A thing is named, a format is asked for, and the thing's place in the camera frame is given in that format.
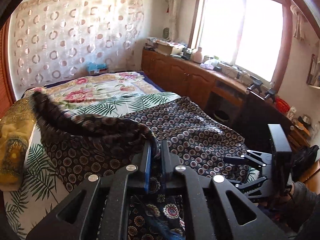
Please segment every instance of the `bed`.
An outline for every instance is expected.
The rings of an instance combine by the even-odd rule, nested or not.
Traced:
[[[23,97],[28,97],[34,91],[50,95],[51,100],[59,104],[66,115],[101,114],[120,117],[180,98],[175,93],[163,91],[143,72],[78,78],[27,90]],[[8,222],[22,239],[68,194],[45,153],[37,126],[31,137],[24,162],[22,185],[18,191],[4,192]],[[248,174],[247,179],[252,180],[257,176],[256,171],[250,167],[244,169]]]

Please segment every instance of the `yellow pillow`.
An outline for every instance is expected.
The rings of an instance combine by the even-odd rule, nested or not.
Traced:
[[[29,98],[16,101],[0,120],[0,190],[20,188],[23,163],[36,119]]]

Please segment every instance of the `person's arm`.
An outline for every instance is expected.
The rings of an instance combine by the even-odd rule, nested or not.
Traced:
[[[287,225],[295,232],[298,232],[302,224],[314,212],[320,196],[310,191],[301,182],[294,183],[291,194],[292,199],[289,196],[280,199],[282,204],[278,208],[283,212]]]

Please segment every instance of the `metal rivet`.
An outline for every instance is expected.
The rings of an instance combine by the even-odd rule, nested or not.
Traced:
[[[178,165],[178,166],[175,167],[175,170],[176,170],[176,171],[183,172],[183,171],[186,170],[186,167],[183,166],[183,165]]]
[[[92,175],[90,175],[90,176],[88,177],[88,180],[91,181],[91,182],[95,182],[95,181],[98,180],[98,179],[99,179],[99,177],[98,177],[98,175],[96,175],[96,174],[92,174]]]
[[[223,177],[222,175],[215,175],[215,176],[213,177],[213,180],[214,180],[215,182],[217,182],[217,183],[222,183],[222,182],[224,182],[224,177]]]
[[[127,171],[135,171],[137,169],[136,165],[130,164],[126,166]]]

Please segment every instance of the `red plastic bowl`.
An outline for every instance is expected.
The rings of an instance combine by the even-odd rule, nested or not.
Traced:
[[[290,110],[290,106],[281,98],[276,98],[276,108],[283,114]]]

